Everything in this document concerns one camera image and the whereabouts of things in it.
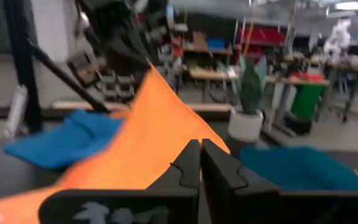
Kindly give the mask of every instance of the orange cloth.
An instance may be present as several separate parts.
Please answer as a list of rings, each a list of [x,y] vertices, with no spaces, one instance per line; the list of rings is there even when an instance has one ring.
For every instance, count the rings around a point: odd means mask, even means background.
[[[52,187],[0,199],[0,224],[39,223],[40,204],[62,189],[146,189],[190,139],[209,138],[227,153],[223,140],[174,94],[152,68],[131,111],[108,148],[68,169]]]

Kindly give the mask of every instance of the ceiling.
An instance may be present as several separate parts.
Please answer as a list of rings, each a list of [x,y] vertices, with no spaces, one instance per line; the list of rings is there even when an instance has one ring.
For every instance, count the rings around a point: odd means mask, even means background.
[[[270,26],[287,26],[294,0],[251,0],[252,4],[260,4],[255,9],[249,7],[249,0],[171,0],[176,9],[187,12],[201,12],[223,17],[242,18],[245,16],[250,22],[252,15],[255,23]],[[309,0],[298,8],[295,19],[296,32],[309,34],[317,29],[323,35],[329,34],[338,18],[328,19],[327,7],[333,9],[339,0]],[[351,17],[352,25],[349,29],[353,35],[358,35],[358,16]]]

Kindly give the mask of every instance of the gray floor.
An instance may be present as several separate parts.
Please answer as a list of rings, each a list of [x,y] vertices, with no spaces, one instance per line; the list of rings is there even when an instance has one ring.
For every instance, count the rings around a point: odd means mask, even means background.
[[[63,84],[54,74],[43,65],[35,64],[37,86],[39,88],[40,104],[48,108],[57,100],[79,100],[79,96]],[[11,102],[12,94],[17,85],[14,66],[11,58],[0,58],[0,106],[7,106]],[[101,96],[92,91],[92,95]],[[186,103],[199,103],[201,101],[201,88],[187,86],[180,92],[180,97]],[[358,112],[358,97],[352,110]],[[0,121],[0,136],[4,123]],[[321,122],[315,124],[309,136],[289,138],[277,131],[273,133],[292,146],[313,146],[321,150],[358,151],[358,119],[351,116],[346,124],[342,124],[334,111],[326,110]]]

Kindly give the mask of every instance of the ceiling light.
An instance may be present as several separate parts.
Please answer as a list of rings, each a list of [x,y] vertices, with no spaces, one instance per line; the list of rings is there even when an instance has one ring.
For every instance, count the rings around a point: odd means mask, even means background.
[[[358,2],[341,2],[335,4],[335,9],[339,10],[358,10]]]

